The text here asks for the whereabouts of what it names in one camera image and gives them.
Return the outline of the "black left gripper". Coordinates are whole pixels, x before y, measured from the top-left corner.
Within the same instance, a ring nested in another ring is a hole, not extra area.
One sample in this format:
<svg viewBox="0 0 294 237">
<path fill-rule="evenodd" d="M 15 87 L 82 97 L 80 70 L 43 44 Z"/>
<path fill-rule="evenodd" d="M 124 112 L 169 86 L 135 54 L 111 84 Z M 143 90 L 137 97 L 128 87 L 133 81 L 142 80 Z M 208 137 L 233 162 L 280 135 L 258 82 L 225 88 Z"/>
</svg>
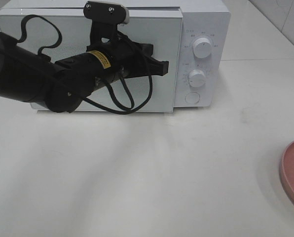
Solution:
<svg viewBox="0 0 294 237">
<path fill-rule="evenodd" d="M 164 76 L 169 62 L 152 58 L 154 45 L 120 40 L 116 47 L 103 43 L 93 50 L 55 62 L 58 80 L 74 83 L 103 85 L 103 80 L 112 83 L 120 78 L 130 79 L 148 76 L 144 60 L 151 75 Z"/>
</svg>

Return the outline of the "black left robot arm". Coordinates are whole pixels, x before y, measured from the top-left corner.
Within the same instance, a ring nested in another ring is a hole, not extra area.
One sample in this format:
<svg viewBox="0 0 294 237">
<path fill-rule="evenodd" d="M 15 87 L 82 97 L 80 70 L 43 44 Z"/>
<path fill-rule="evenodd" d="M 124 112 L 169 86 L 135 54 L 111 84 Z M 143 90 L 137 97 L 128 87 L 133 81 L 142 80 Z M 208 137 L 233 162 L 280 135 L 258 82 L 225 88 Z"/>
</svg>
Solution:
<svg viewBox="0 0 294 237">
<path fill-rule="evenodd" d="M 112 83 L 164 76 L 169 63 L 153 58 L 153 45 L 121 35 L 116 46 L 99 43 L 89 51 L 56 62 L 19 47 L 15 38 L 0 33 L 0 97 L 38 103 L 56 113 L 75 111 L 86 102 L 104 111 L 128 115 L 140 109 L 122 105 Z"/>
</svg>

